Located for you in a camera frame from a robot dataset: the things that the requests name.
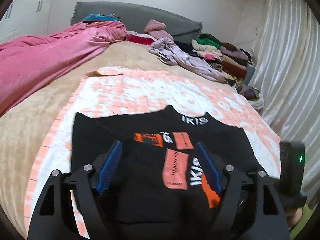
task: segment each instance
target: green garment sleeve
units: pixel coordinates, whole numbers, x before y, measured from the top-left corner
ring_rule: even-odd
[[[209,40],[209,39],[207,39],[207,38],[205,38],[205,39],[197,38],[196,41],[197,41],[199,44],[202,44],[202,45],[215,46],[217,49],[220,49],[220,47],[221,47],[218,43],[215,43],[214,41]]]
[[[302,217],[298,224],[295,225],[293,229],[290,231],[290,239],[294,239],[297,234],[303,229],[303,227],[308,222],[309,218],[312,216],[312,211],[308,208],[307,204],[302,209]]]

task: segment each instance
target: headboard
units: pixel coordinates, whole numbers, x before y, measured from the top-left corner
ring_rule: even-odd
[[[149,20],[157,20],[167,25],[165,31],[176,41],[191,42],[197,38],[202,29],[202,22],[195,22],[180,15],[157,8],[121,2],[77,2],[71,25],[78,23],[92,13],[102,15],[115,14],[128,31],[144,33],[143,29]]]

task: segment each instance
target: silver bolt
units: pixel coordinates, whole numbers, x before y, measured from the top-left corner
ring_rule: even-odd
[[[58,170],[54,170],[53,172],[51,172],[52,176],[58,176],[59,175],[59,171]]]
[[[234,166],[232,166],[232,165],[227,165],[227,166],[226,166],[226,170],[227,170],[227,171],[234,171],[235,168],[234,168]]]
[[[260,177],[265,177],[266,172],[265,171],[258,171],[258,174]]]
[[[91,164],[87,164],[87,165],[85,165],[85,166],[83,167],[83,169],[84,169],[85,171],[90,171],[90,170],[92,169],[92,165],[91,165]]]

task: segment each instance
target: tie-dye cloth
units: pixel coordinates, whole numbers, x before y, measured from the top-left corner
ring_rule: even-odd
[[[259,163],[270,176],[280,177],[280,138],[241,95],[207,87],[166,71],[104,67],[87,73],[81,80],[42,143],[25,197],[26,230],[50,173],[55,169],[70,172],[71,134],[76,112],[102,117],[158,111],[167,105],[184,115],[199,116],[208,112],[225,124],[243,127]],[[88,237],[75,204],[74,212],[79,233]]]

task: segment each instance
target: curtain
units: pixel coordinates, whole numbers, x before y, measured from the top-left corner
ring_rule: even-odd
[[[305,143],[303,189],[312,196],[320,186],[320,27],[304,0],[266,0],[263,19],[250,85],[280,138]]]

